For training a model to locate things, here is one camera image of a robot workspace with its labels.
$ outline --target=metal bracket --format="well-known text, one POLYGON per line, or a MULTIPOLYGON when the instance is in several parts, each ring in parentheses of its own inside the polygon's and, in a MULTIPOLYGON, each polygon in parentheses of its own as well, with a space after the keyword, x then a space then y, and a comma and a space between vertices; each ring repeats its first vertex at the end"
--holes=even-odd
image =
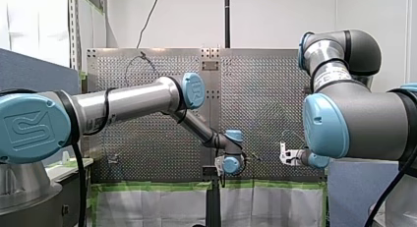
POLYGON ((203 166, 203 181, 215 181, 219 180, 217 168, 215 166, 203 166))
POLYGON ((219 59, 219 48, 202 48, 202 71, 218 71, 219 59))

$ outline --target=light blue joint cap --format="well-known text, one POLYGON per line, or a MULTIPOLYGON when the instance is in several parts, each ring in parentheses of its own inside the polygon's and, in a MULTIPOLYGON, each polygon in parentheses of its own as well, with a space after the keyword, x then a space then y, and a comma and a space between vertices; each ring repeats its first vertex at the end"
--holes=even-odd
POLYGON ((407 83, 401 86, 403 89, 407 89, 410 91, 417 91, 417 83, 407 83))
POLYGON ((197 73, 184 74, 182 92, 184 95, 185 105, 189 109, 199 108, 205 102, 205 83, 197 73))
POLYGON ((223 171, 226 174, 235 174, 240 169, 240 163, 233 156, 227 156, 223 160, 223 171))
POLYGON ((0 161, 25 164, 58 151, 71 134, 65 110, 37 94, 0 97, 0 161))
POLYGON ((304 100, 304 134, 309 149, 317 155, 340 158, 349 150, 349 131, 337 105, 315 93, 304 100))
POLYGON ((330 163, 330 158, 328 156, 320 156, 315 153, 310 153, 309 156, 309 165, 317 169, 325 169, 330 163))
POLYGON ((233 140, 234 142, 243 141, 242 131, 240 130, 226 130, 226 133, 224 135, 229 139, 233 140))

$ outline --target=gray cover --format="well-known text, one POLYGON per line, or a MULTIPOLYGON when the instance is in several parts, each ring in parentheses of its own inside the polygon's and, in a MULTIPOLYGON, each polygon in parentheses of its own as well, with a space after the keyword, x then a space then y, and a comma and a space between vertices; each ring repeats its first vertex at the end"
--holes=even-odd
POLYGON ((328 168, 330 226, 363 226, 397 172, 393 162, 333 161, 328 168))

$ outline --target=green tape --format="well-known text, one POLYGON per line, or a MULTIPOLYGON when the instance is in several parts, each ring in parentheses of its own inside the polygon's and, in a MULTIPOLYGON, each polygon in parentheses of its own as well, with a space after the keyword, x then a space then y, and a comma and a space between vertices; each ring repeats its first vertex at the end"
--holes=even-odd
POLYGON ((87 78, 87 73, 83 71, 79 71, 79 76, 81 81, 85 81, 87 78))
POLYGON ((91 189, 91 197, 90 197, 90 202, 91 202, 91 223, 92 223, 92 227, 96 227, 97 226, 97 206, 98 206, 98 191, 91 189))
POLYGON ((226 180, 224 189, 251 189, 254 187, 254 180, 226 180))
POLYGON ((323 208, 322 208, 322 227, 326 227, 326 217, 328 214, 328 209, 327 209, 327 200, 328 200, 328 186, 324 185, 323 187, 323 208))
POLYGON ((307 183, 307 182, 282 182, 282 181, 255 181, 255 187, 265 188, 283 188, 283 189, 300 189, 300 190, 322 190, 326 183, 307 183))
POLYGON ((98 192, 117 192, 117 191, 162 191, 162 192, 181 192, 181 191, 202 191, 209 190, 210 182, 192 183, 154 183, 154 182, 122 182, 117 184, 97 184, 92 185, 91 189, 98 192))
POLYGON ((267 181, 267 180, 244 180, 244 181, 226 181, 225 189, 245 189, 254 187, 264 188, 283 188, 283 189, 300 189, 300 190, 322 190, 326 187, 325 182, 307 183, 307 182, 285 182, 285 181, 267 181))

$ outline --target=cable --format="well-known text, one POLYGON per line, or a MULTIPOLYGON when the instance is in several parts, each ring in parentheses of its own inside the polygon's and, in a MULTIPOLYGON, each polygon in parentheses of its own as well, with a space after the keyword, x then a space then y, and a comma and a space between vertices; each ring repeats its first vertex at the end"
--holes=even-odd
POLYGON ((12 94, 12 93, 36 93, 36 91, 33 91, 31 89, 25 89, 25 88, 9 88, 9 89, 4 89, 0 91, 0 96, 12 94))
MULTIPOLYGON (((401 92, 403 94, 406 94, 407 96, 410 97, 410 99, 417 106, 417 96, 414 95, 413 93, 411 93, 409 91, 406 91, 406 90, 401 90, 401 89, 395 89, 395 90, 392 90, 392 91, 393 92, 401 92)), ((402 177, 404 177, 405 173, 411 167, 411 165, 413 164, 413 162, 416 159, 416 157, 417 157, 417 145, 414 147, 413 152, 408 157, 407 162, 405 162, 404 166, 401 168, 401 170, 398 172, 398 174, 395 176, 395 178, 391 181, 391 183, 388 185, 388 187, 386 188, 386 190, 378 198, 378 201, 375 204, 374 209, 372 209, 371 214, 368 216, 368 219, 367 219, 367 221, 365 223, 365 227, 371 227, 372 226, 372 224, 374 222, 374 218, 375 218, 375 216, 378 213, 378 210, 383 205, 383 203, 386 200, 387 196, 392 192, 392 190, 399 183, 399 181, 402 179, 402 177)))
POLYGON ((139 45, 141 45, 141 42, 142 42, 142 35, 144 34, 144 31, 145 31, 145 29, 146 29, 146 28, 147 28, 147 26, 148 26, 150 16, 152 15, 153 10, 155 9, 156 3, 157 3, 157 0, 155 0, 155 1, 153 2, 153 6, 152 6, 152 8, 150 9, 150 12, 149 12, 149 14, 148 14, 147 22, 145 23, 144 27, 143 27, 143 28, 142 28, 142 30, 141 30, 141 34, 139 35, 139 41, 138 41, 138 44, 136 45, 136 48, 139 48, 139 45))
POLYGON ((157 72, 155 65, 154 65, 154 64, 153 64, 153 62, 152 62, 152 61, 151 61, 151 60, 147 57, 147 54, 146 54, 144 51, 141 51, 141 55, 138 55, 138 56, 136 56, 136 57, 132 58, 132 59, 129 61, 128 65, 126 66, 126 70, 125 70, 125 83, 126 83, 126 86, 129 86, 129 81, 128 81, 128 72, 129 72, 129 67, 130 67, 130 66, 132 65, 132 63, 133 63, 136 59, 138 59, 138 58, 141 58, 142 60, 147 61, 147 62, 149 63, 149 65, 152 67, 153 71, 154 71, 154 72, 157 72))
POLYGON ((304 66, 304 56, 303 56, 304 55, 304 42, 306 41, 307 37, 310 34, 314 34, 314 33, 308 31, 308 32, 303 34, 303 36, 301 37, 301 41, 300 41, 300 44, 299 44, 299 50, 298 50, 298 68, 300 68, 301 70, 305 70, 305 71, 307 71, 307 70, 305 69, 305 66, 304 66))
POLYGON ((85 136, 93 136, 93 135, 96 135, 99 132, 101 132, 104 129, 104 127, 107 125, 108 117, 109 117, 109 114, 110 114, 110 105, 109 105, 109 102, 108 102, 108 93, 111 90, 113 90, 113 89, 116 89, 116 88, 115 87, 108 88, 105 91, 105 93, 104 93, 104 107, 105 107, 105 112, 104 112, 104 119, 101 122, 100 127, 96 131, 94 131, 92 133, 85 133, 84 134, 85 136))
POLYGON ((79 215, 79 227, 85 226, 86 209, 87 209, 87 182, 86 182, 86 170, 84 169, 83 156, 81 155, 80 148, 76 142, 72 144, 74 154, 76 155, 77 166, 79 169, 80 178, 80 215, 79 215))

